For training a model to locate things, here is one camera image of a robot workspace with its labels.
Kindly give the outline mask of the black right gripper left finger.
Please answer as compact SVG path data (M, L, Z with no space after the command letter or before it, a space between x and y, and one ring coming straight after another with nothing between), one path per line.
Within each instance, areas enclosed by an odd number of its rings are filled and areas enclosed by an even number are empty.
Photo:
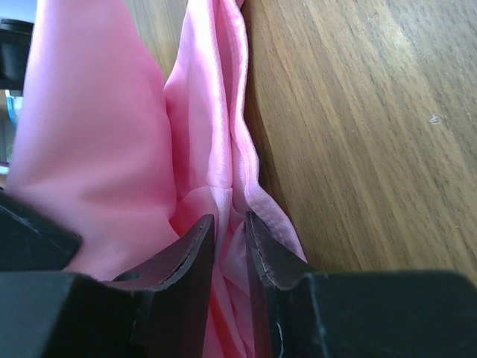
M201 357L215 220L114 281L62 271L1 274L3 357Z

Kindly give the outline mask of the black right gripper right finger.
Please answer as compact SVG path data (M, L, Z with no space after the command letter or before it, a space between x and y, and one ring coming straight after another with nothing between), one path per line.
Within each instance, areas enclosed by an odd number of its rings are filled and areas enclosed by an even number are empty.
M257 357L474 357L476 287L455 271L317 271L248 213Z

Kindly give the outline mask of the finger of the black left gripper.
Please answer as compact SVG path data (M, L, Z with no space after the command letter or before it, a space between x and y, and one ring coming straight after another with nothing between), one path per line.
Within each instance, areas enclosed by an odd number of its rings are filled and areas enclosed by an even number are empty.
M81 238L1 191L1 270L59 271Z

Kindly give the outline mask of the light pink t-shirt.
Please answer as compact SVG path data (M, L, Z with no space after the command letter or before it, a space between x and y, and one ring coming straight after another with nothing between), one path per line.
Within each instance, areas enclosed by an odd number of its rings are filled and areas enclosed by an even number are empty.
M7 192L82 237L69 270L112 280L215 217L205 357L253 357L245 214L297 256L244 121L240 1L190 1L165 77L122 1L39 1Z

